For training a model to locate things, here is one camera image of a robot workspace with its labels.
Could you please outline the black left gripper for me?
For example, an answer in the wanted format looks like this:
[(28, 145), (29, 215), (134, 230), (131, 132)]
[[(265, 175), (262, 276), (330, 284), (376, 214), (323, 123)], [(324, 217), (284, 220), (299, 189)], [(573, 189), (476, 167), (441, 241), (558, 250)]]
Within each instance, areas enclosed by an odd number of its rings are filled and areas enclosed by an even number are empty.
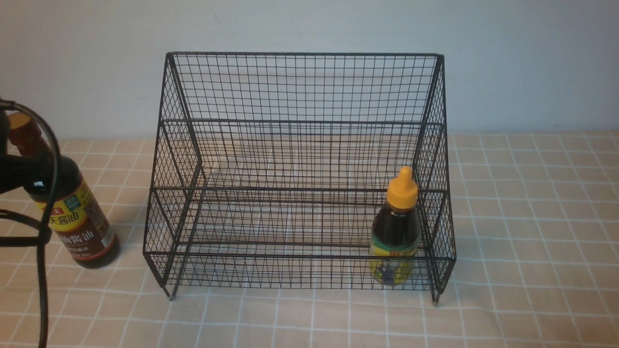
[(1, 112), (1, 191), (51, 176), (51, 148), (36, 120), (25, 112)]

